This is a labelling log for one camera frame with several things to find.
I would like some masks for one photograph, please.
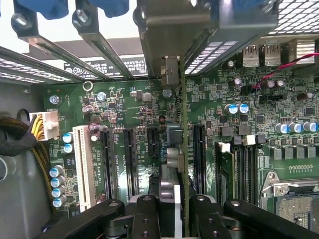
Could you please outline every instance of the black connector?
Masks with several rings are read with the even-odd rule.
[[[158,158],[160,156],[159,130],[157,127],[147,128],[149,157]]]
[[[126,178],[129,199],[139,194],[138,160],[136,153],[136,134],[132,128],[123,130]]]
[[[205,126],[193,125],[195,184],[197,194],[206,194],[206,143]]]
[[[104,169],[104,187],[107,199],[117,199],[118,182],[114,156],[114,143],[112,130],[105,129],[100,132],[102,149],[102,165]]]

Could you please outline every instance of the metal mesh grille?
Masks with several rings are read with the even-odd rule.
[[[0,58],[0,67],[5,67],[5,68],[11,69],[11,70],[20,71],[22,73],[28,73],[28,74],[32,74],[35,76],[43,77],[45,79],[59,81],[59,82],[72,81],[72,80],[65,78],[65,77],[62,77],[62,76],[57,76],[57,75],[54,75],[52,73],[48,73],[48,72],[45,72],[42,70],[34,69],[32,67],[25,66],[22,64],[17,64],[15,62],[7,61],[7,60],[1,59],[1,58]],[[20,77],[20,76],[16,76],[16,75],[1,73],[1,72],[0,72],[0,76],[5,77],[5,78],[9,78],[9,79],[20,80],[20,81],[27,81],[27,82],[32,81],[32,83],[44,82],[44,81],[40,81],[40,80],[34,80],[34,79],[30,79],[30,78]]]
[[[319,1],[282,0],[278,21],[269,34],[319,33]]]

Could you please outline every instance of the white power connector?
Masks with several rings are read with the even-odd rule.
[[[58,111],[33,112],[30,113],[30,120],[34,116],[42,115],[44,139],[39,141],[48,141],[60,136]]]

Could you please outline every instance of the yellow wire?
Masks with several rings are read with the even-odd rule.
[[[38,124],[40,118],[42,117],[42,115],[38,115],[34,121],[34,124],[33,124],[33,127],[32,127],[32,131],[31,133],[34,134],[34,131],[35,131],[35,128],[36,128],[36,125]]]
[[[34,134],[33,134],[34,136],[37,136],[37,135],[38,135],[39,130],[40,130],[40,127],[41,127],[42,124],[43,124],[43,120],[40,120],[40,121],[38,122],[36,128],[35,128],[35,131],[34,131]]]
[[[35,138],[36,138],[37,140],[39,140],[40,137],[41,137],[43,134],[44,134],[44,131],[43,131],[43,130],[40,130],[39,133],[36,135]]]

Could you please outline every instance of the pcie slot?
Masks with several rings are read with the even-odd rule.
[[[123,130],[124,134],[124,148],[125,148],[125,167],[126,177],[128,182],[128,196],[129,199],[138,195],[139,183],[138,183],[138,163],[136,156],[136,135],[132,128]]]
[[[205,126],[193,125],[194,168],[197,194],[206,193],[206,143]]]
[[[158,158],[160,155],[159,130],[157,127],[147,128],[149,157]]]
[[[248,202],[254,205],[258,205],[258,147],[252,146],[248,149]]]
[[[116,199],[118,197],[117,188],[117,175],[114,156],[114,143],[112,130],[105,129],[100,133],[100,144],[103,157],[103,169],[104,169],[104,187],[105,195],[107,199]]]
[[[72,130],[80,211],[83,212],[96,204],[90,133],[87,125]]]

